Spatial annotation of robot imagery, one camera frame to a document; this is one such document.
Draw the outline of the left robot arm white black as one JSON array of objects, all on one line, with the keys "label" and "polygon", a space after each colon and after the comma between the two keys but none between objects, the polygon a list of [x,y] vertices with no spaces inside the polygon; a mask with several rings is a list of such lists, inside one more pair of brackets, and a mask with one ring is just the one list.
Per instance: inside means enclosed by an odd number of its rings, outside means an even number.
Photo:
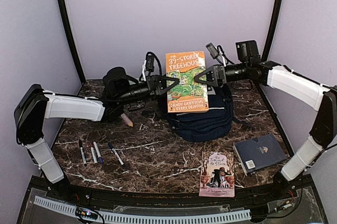
[{"label": "left robot arm white black", "polygon": [[14,110],[16,141],[27,148],[46,179],[55,184],[54,193],[69,201],[74,197],[74,188],[66,183],[66,175],[44,139],[44,121],[67,118],[110,123],[124,112],[125,105],[161,96],[179,82],[163,75],[145,76],[139,82],[127,75],[123,67],[114,67],[103,77],[102,98],[54,93],[33,84]]}]

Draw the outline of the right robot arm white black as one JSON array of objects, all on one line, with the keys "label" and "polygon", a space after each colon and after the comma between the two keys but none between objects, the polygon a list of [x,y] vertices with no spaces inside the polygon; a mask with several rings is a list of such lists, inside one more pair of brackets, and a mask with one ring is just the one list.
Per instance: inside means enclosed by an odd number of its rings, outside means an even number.
[{"label": "right robot arm white black", "polygon": [[316,111],[316,118],[307,140],[274,176],[269,196],[281,199],[289,191],[289,182],[317,160],[336,137],[336,87],[327,86],[296,73],[274,61],[263,61],[254,40],[238,42],[238,64],[230,61],[221,46],[206,45],[211,57],[219,60],[194,77],[195,82],[218,87],[229,82],[252,80],[282,91]]}]

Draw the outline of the pink Shrew paperback book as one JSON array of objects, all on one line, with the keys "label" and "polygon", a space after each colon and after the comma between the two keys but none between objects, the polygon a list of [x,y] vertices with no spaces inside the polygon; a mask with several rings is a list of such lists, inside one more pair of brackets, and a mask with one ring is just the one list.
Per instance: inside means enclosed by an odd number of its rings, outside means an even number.
[{"label": "pink Shrew paperback book", "polygon": [[200,197],[234,198],[234,156],[232,152],[203,152]]}]

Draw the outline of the navy blue student backpack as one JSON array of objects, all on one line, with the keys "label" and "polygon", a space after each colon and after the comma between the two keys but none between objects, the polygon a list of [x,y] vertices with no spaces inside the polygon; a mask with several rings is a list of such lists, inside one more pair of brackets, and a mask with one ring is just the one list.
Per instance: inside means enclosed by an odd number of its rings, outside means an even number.
[{"label": "navy blue student backpack", "polygon": [[214,87],[215,93],[208,95],[209,110],[202,113],[169,113],[167,96],[157,99],[161,118],[166,119],[173,131],[188,142],[204,142],[225,137],[232,122],[255,129],[252,125],[235,118],[232,92],[227,84]]}]

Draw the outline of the orange treehouse paperback book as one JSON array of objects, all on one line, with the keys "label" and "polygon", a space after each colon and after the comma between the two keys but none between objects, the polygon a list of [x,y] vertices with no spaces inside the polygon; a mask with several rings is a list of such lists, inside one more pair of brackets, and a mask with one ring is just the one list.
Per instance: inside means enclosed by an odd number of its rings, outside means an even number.
[{"label": "orange treehouse paperback book", "polygon": [[166,76],[179,79],[179,84],[167,92],[169,113],[203,113],[209,110],[207,86],[194,81],[194,77],[204,70],[203,51],[166,54]]}]

